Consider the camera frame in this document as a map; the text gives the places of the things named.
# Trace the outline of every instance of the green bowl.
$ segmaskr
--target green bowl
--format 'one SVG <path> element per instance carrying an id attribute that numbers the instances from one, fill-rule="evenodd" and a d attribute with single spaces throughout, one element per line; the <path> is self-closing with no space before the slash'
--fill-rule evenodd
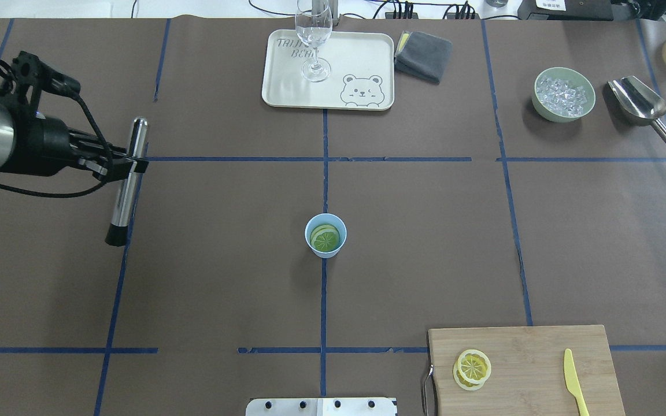
<path id="1" fill-rule="evenodd" d="M 542 76 L 550 76 L 553 79 L 564 79 L 569 82 L 573 87 L 584 87 L 585 96 L 587 97 L 587 102 L 582 105 L 582 115 L 579 117 L 566 117 L 560 114 L 557 114 L 549 110 L 545 105 L 539 101 L 539 96 L 536 94 L 536 87 L 539 83 L 539 79 Z M 531 101 L 534 103 L 534 108 L 536 111 L 548 121 L 554 121 L 557 123 L 568 123 L 570 121 L 575 121 L 577 118 L 584 117 L 589 113 L 595 106 L 595 90 L 593 90 L 593 85 L 587 81 L 587 78 L 584 78 L 581 73 L 569 68 L 563 68 L 562 66 L 555 66 L 554 68 L 544 69 L 539 76 L 536 77 L 534 81 L 534 93 L 531 95 Z"/>

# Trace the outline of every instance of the white floor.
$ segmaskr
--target white floor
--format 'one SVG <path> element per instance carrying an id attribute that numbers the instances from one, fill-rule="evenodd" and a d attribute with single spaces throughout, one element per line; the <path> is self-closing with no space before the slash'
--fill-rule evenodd
<path id="1" fill-rule="evenodd" d="M 278 13 L 294 13 L 294 0 L 252 0 L 259 8 Z M 449 0 L 420 0 L 422 3 L 444 3 L 442 6 L 415 6 L 420 18 L 441 18 Z M 0 18 L 127 18 L 132 11 L 133 0 L 0 0 Z M 492 8 L 484 0 L 470 2 L 480 16 L 515 14 L 521 0 L 508 0 L 504 8 Z M 380 6 L 368 0 L 339 0 L 339 13 L 357 13 L 371 18 Z M 383 9 L 391 11 L 393 6 Z M 380 11 L 378 18 L 384 18 Z M 139 18 L 169 18 L 179 15 L 201 17 L 269 17 L 274 16 L 252 8 L 247 0 L 138 0 L 135 15 Z"/>

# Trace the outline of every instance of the ice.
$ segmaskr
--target ice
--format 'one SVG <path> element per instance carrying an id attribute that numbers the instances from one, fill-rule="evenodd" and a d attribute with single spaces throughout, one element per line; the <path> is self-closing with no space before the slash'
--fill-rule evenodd
<path id="1" fill-rule="evenodd" d="M 584 110 L 582 106 L 587 103 L 582 85 L 574 87 L 564 79 L 553 79 L 542 76 L 536 83 L 536 96 L 539 101 L 552 113 L 564 117 L 579 117 Z"/>

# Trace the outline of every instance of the wooden cutting board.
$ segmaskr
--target wooden cutting board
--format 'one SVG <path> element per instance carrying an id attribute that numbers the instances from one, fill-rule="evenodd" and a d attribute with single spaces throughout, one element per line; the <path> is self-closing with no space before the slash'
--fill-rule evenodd
<path id="1" fill-rule="evenodd" d="M 564 379 L 570 348 L 590 416 L 625 416 L 602 325 L 430 329 L 428 343 L 439 416 L 574 416 Z M 459 354 L 475 348 L 492 364 L 483 388 L 468 392 L 454 381 Z"/>

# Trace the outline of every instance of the metal scoop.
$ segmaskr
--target metal scoop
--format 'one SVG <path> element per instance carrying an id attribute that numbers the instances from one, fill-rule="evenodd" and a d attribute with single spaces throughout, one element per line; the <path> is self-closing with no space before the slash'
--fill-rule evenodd
<path id="1" fill-rule="evenodd" d="M 621 103 L 623 113 L 637 126 L 650 126 L 666 143 L 666 126 L 659 121 L 666 114 L 666 103 L 650 87 L 635 76 L 608 82 L 610 90 Z"/>

